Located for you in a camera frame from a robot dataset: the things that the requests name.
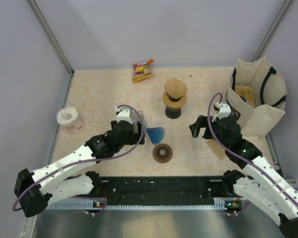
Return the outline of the brown paper coffee filter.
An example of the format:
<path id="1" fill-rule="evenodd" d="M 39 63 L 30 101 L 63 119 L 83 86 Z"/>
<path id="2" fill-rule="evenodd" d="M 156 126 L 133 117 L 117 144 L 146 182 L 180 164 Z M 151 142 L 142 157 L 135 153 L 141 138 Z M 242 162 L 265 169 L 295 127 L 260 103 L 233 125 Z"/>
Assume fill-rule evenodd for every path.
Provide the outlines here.
<path id="1" fill-rule="evenodd" d="M 168 80 L 164 85 L 165 92 L 172 98 L 181 98 L 187 94 L 187 86 L 177 78 Z"/>

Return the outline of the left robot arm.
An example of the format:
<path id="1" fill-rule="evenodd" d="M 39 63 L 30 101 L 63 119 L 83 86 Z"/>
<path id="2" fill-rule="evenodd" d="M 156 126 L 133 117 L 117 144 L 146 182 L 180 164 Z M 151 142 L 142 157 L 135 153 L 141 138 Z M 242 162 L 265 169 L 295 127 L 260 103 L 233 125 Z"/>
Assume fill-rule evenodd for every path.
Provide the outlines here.
<path id="1" fill-rule="evenodd" d="M 125 120 L 112 121 L 112 128 L 102 135 L 91 137 L 78 149 L 58 161 L 40 169 L 21 170 L 14 193 L 17 201 L 13 211 L 23 211 L 33 217 L 49 205 L 75 196 L 96 197 L 102 193 L 102 179 L 96 172 L 79 172 L 101 161 L 120 158 L 126 145 L 136 148 L 145 142 L 146 126 L 142 120 L 135 124 Z"/>

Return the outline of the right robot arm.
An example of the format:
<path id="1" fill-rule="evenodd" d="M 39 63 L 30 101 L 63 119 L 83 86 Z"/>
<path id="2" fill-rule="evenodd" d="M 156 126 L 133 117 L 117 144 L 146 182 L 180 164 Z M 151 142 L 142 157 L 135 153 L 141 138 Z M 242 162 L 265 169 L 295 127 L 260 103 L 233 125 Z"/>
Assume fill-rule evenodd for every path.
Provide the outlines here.
<path id="1" fill-rule="evenodd" d="M 233 170 L 223 176 L 222 191 L 247 199 L 279 227 L 287 238 L 298 238 L 298 191 L 293 188 L 267 161 L 262 152 L 242 137 L 241 128 L 233 118 L 213 119 L 198 116 L 189 125 L 194 138 L 200 129 L 205 140 L 214 140 L 226 156 L 241 171 Z"/>

